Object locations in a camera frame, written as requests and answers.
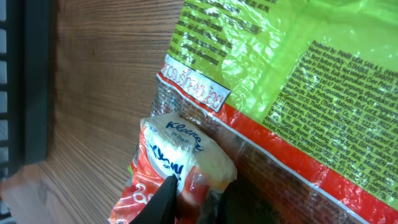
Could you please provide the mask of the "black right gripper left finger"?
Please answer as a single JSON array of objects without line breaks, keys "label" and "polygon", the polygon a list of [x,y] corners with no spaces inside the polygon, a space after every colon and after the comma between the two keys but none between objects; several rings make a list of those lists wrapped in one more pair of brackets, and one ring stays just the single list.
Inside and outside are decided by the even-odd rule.
[{"label": "black right gripper left finger", "polygon": [[129,224],[174,224],[177,208],[177,178],[168,176],[149,203]]}]

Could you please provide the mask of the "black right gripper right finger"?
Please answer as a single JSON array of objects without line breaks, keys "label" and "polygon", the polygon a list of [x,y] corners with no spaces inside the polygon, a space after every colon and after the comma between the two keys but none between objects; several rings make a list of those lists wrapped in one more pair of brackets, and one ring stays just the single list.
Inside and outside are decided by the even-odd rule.
[{"label": "black right gripper right finger", "polygon": [[223,192],[216,218],[217,224],[271,224],[272,215],[254,199],[254,194],[238,180]]}]

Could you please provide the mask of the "white red tissue packet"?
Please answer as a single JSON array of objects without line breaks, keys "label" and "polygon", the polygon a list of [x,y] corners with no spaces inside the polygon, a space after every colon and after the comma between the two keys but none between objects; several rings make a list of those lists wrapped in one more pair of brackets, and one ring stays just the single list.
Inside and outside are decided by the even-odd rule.
[{"label": "white red tissue packet", "polygon": [[177,113],[141,119],[131,178],[113,207],[110,223],[133,221],[166,178],[177,179],[175,223],[215,223],[221,196],[237,178],[219,145]]}]

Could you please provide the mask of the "green snack bag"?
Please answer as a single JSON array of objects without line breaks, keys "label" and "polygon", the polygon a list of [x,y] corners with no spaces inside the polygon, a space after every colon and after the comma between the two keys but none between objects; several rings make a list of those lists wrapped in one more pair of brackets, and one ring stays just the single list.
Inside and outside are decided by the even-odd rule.
[{"label": "green snack bag", "polygon": [[232,158],[279,223],[397,222],[397,2],[185,0],[152,115]]}]

